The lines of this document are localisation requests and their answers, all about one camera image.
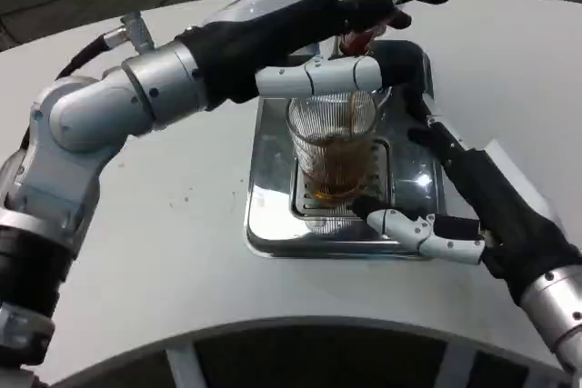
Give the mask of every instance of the silver cylinder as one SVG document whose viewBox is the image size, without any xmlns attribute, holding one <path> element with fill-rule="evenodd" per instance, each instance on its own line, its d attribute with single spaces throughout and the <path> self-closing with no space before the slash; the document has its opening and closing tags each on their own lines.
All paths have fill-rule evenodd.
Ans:
<svg viewBox="0 0 582 388">
<path fill-rule="evenodd" d="M 520 306 L 555 353 L 562 339 L 582 327 L 582 265 L 539 277 L 524 292 Z"/>
<path fill-rule="evenodd" d="M 61 97 L 50 113 L 55 140 L 71 152 L 93 152 L 123 143 L 152 127 L 149 108 L 121 69 Z"/>
<path fill-rule="evenodd" d="M 207 107 L 206 89 L 190 51 L 173 41 L 154 52 L 131 58 L 122 68 L 143 92 L 155 128 L 162 128 Z"/>
</svg>

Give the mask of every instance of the stainless steel tray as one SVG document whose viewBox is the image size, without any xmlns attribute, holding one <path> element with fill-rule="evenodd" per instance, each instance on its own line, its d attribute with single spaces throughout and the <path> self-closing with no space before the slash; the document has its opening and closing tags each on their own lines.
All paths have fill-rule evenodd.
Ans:
<svg viewBox="0 0 582 388">
<path fill-rule="evenodd" d="M 407 130 L 419 124 L 406 113 L 399 88 L 389 93 L 375 96 L 378 101 L 387 97 L 376 129 L 376 144 L 386 148 L 386 164 L 378 167 L 386 172 L 378 175 L 386 189 L 382 194 L 380 186 L 379 195 L 395 206 L 444 214 L 440 165 L 427 150 L 408 141 Z M 398 241 L 378 235 L 345 207 L 329 214 L 321 208 L 316 214 L 297 208 L 303 193 L 301 172 L 287 131 L 286 104 L 286 99 L 259 102 L 245 218 L 249 246 L 274 257 L 419 257 Z"/>
</svg>

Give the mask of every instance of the dark floor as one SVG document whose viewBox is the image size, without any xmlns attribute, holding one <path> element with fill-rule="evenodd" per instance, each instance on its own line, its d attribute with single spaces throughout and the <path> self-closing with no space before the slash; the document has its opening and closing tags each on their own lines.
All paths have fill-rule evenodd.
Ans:
<svg viewBox="0 0 582 388">
<path fill-rule="evenodd" d="M 196 343 L 209 388 L 430 388 L 446 348 L 435 339 L 347 326 L 266 328 Z M 539 380 L 528 385 L 526 367 L 487 353 L 476 353 L 469 369 L 467 388 L 558 387 Z M 129 388 L 145 386 L 144 381 L 146 386 L 174 387 L 163 353 L 79 388 Z M 448 388 L 442 381 L 439 386 Z"/>
</svg>

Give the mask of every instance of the metal grate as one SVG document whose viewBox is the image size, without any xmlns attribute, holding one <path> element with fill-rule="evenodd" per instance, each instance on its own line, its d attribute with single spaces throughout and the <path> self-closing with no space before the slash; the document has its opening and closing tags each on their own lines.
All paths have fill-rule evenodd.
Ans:
<svg viewBox="0 0 582 388">
<path fill-rule="evenodd" d="M 383 202 L 388 202 L 392 197 L 389 172 L 389 145 L 382 140 L 374 140 L 372 143 L 372 155 L 374 165 L 366 178 L 366 184 L 358 191 L 358 194 L 367 194 L 377 197 Z M 322 200 L 313 196 L 309 183 L 296 161 L 293 177 L 293 193 L 291 210 L 299 218 L 337 218 L 359 220 L 349 210 L 351 199 Z"/>
</svg>

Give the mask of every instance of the black glove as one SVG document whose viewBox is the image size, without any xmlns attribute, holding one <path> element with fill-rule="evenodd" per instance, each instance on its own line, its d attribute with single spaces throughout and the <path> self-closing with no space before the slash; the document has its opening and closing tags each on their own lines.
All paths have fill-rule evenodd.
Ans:
<svg viewBox="0 0 582 388">
<path fill-rule="evenodd" d="M 407 90 L 409 113 L 416 118 L 426 114 L 418 92 L 417 86 Z M 516 304 L 538 277 L 582 264 L 580 252 L 567 242 L 549 205 L 513 163 L 499 154 L 493 157 L 488 149 L 466 150 L 437 120 L 428 115 L 429 127 L 411 130 L 408 136 L 430 148 L 482 227 L 494 236 L 497 244 L 486 249 L 482 260 L 493 276 L 507 282 Z"/>
</svg>

